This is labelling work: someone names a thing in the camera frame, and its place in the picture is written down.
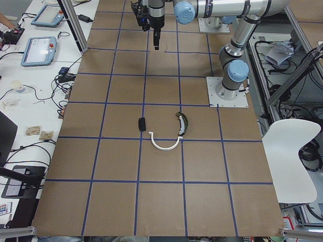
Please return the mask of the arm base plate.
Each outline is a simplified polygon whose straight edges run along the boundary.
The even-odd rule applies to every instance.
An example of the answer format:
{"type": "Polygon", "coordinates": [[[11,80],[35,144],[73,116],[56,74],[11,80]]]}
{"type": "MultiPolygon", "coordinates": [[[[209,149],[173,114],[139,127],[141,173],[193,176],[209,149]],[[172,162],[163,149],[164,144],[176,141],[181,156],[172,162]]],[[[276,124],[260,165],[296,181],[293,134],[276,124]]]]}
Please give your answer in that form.
{"type": "Polygon", "coordinates": [[[198,18],[199,31],[201,33],[229,34],[228,24],[224,24],[220,18],[198,18]]]}
{"type": "Polygon", "coordinates": [[[222,84],[222,77],[206,77],[210,107],[248,108],[244,86],[238,90],[228,90],[222,84]]]}

